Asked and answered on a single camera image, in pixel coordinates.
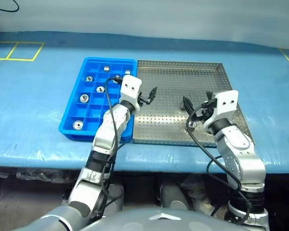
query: perforated metal tray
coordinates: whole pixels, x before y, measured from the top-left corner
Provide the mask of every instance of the perforated metal tray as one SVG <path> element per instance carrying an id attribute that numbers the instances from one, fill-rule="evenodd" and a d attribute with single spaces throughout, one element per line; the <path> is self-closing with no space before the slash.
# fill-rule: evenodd
<path id="1" fill-rule="evenodd" d="M 195 145 L 185 130 L 187 112 L 180 110 L 182 97 L 188 97 L 194 107 L 205 100 L 206 91 L 231 90 L 221 63 L 164 62 L 139 60 L 137 77 L 143 81 L 144 95 L 157 86 L 156 98 L 141 108 L 135 116 L 133 140 L 136 143 Z M 240 107 L 233 116 L 242 131 L 251 137 Z M 215 147 L 213 137 L 201 123 L 194 135 L 204 146 Z"/>

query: blue plastic sheet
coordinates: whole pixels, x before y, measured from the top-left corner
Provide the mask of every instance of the blue plastic sheet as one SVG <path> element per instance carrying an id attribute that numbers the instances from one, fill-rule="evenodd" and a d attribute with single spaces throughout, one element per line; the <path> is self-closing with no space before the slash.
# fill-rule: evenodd
<path id="1" fill-rule="evenodd" d="M 0 61 L 0 166 L 84 165 L 91 143 L 67 139 L 58 126 L 83 60 L 95 56 L 223 63 L 267 172 L 289 173 L 289 62 L 278 49 L 59 32 L 0 33 L 0 41 L 45 42 L 34 62 Z M 115 169 L 204 172 L 208 161 L 196 147 L 126 144 Z"/>

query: blue plastic tray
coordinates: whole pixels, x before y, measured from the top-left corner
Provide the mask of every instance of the blue plastic tray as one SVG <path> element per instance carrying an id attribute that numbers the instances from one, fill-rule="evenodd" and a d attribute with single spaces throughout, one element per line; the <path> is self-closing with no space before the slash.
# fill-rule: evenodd
<path id="1" fill-rule="evenodd" d="M 109 66 L 109 72 L 104 71 L 105 66 Z M 103 122 L 104 113 L 109 109 L 105 93 L 97 92 L 96 89 L 100 86 L 104 87 L 110 77 L 116 75 L 123 77 L 126 70 L 130 70 L 131 75 L 136 76 L 137 62 L 132 59 L 86 58 L 61 120 L 60 132 L 71 140 L 92 141 Z M 92 76 L 93 80 L 87 81 L 88 76 Z M 112 105 L 119 101 L 120 88 L 117 83 L 111 81 L 108 83 Z M 89 96 L 87 103 L 80 102 L 80 96 L 83 94 Z M 81 130 L 73 128 L 73 123 L 77 120 L 83 122 Z M 122 133 L 121 141 L 128 142 L 132 138 L 133 121 L 132 116 L 126 130 Z"/>

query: metal nut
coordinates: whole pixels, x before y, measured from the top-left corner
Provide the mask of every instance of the metal nut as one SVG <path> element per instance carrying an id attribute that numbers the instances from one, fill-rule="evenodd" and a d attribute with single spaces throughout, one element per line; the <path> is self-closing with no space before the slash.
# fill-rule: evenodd
<path id="1" fill-rule="evenodd" d="M 104 92 L 104 91 L 105 91 L 105 88 L 102 87 L 102 86 L 99 86 L 99 87 L 96 88 L 96 91 L 97 91 L 97 92 Z"/>
<path id="2" fill-rule="evenodd" d="M 190 128 L 196 128 L 197 127 L 197 123 L 196 122 L 189 122 L 188 123 Z"/>
<path id="3" fill-rule="evenodd" d="M 87 103 L 89 101 L 89 96 L 87 94 L 83 94 L 80 96 L 80 102 Z"/>
<path id="4" fill-rule="evenodd" d="M 110 70 L 110 66 L 104 66 L 104 71 L 105 72 L 109 72 L 109 70 Z"/>
<path id="5" fill-rule="evenodd" d="M 73 129 L 80 131 L 82 129 L 83 122 L 81 120 L 76 120 L 73 123 Z"/>
<path id="6" fill-rule="evenodd" d="M 115 75 L 115 77 L 120 77 L 119 75 Z M 114 83 L 117 83 L 115 79 L 112 80 Z"/>
<path id="7" fill-rule="evenodd" d="M 93 78 L 92 76 L 88 76 L 88 77 L 86 77 L 86 81 L 91 82 L 91 81 L 93 81 L 93 80 L 94 80 L 94 78 Z"/>

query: white wall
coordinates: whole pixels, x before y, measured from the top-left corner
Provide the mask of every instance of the white wall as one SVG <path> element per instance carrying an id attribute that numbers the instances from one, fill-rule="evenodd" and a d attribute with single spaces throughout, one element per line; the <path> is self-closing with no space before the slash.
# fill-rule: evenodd
<path id="1" fill-rule="evenodd" d="M 289 0 L 17 0 L 0 32 L 71 31 L 289 48 Z M 12 0 L 0 0 L 12 9 Z"/>

